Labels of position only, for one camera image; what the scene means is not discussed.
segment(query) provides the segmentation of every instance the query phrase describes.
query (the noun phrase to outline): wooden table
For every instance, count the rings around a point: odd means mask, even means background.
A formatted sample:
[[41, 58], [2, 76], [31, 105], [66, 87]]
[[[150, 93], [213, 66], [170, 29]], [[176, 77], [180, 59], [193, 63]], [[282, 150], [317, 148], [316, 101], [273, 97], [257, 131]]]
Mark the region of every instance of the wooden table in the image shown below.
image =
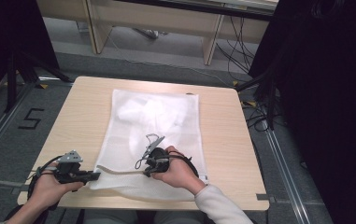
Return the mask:
[[[114, 89], [142, 92], [194, 93], [200, 97], [200, 128], [209, 183], [219, 187], [242, 210], [264, 211], [265, 195], [259, 166], [250, 141], [237, 93], [233, 89], [79, 77], [69, 92], [43, 146], [34, 170], [52, 158], [75, 149], [84, 162], [81, 170], [93, 170], [107, 130]], [[18, 203], [26, 202], [23, 191]], [[63, 207], [124, 209], [197, 209], [194, 202], [150, 202], [120, 196], [112, 189], [87, 186], [69, 192], [59, 202]]]

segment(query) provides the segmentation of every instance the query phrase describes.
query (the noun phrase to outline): white sleeve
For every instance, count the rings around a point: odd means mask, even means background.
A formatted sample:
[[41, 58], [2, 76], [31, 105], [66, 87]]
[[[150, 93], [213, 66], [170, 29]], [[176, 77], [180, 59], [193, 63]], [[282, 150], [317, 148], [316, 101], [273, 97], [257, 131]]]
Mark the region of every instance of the white sleeve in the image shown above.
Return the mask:
[[216, 224], [251, 224], [247, 215], [220, 189], [208, 185], [195, 195], [198, 208]]

